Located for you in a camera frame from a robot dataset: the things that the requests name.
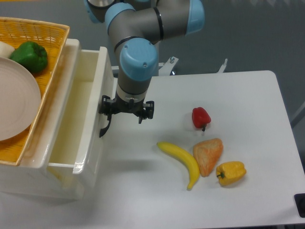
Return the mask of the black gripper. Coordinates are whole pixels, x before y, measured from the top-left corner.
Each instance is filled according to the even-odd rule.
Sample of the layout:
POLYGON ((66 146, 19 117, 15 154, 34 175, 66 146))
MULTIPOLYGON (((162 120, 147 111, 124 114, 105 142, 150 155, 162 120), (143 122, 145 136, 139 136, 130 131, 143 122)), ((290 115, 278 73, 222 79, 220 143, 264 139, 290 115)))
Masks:
POLYGON ((138 123, 141 124, 143 120, 153 119, 154 101, 147 101, 144 103, 144 100, 138 102, 135 100, 129 100, 126 102, 118 95, 116 95, 115 99, 103 95, 99 113, 103 115, 113 115, 118 113, 134 114, 139 118, 138 123))

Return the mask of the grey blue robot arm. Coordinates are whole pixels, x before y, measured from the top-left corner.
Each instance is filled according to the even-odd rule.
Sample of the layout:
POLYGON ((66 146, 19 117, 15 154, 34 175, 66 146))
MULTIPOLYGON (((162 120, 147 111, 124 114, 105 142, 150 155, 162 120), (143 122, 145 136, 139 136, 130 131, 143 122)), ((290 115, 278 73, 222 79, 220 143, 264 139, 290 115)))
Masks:
POLYGON ((156 44, 200 31, 205 21, 199 0, 86 0, 92 21, 104 23, 119 66, 116 94, 103 96, 100 113, 111 118, 130 113, 151 119, 154 103, 145 101, 158 73, 156 44))

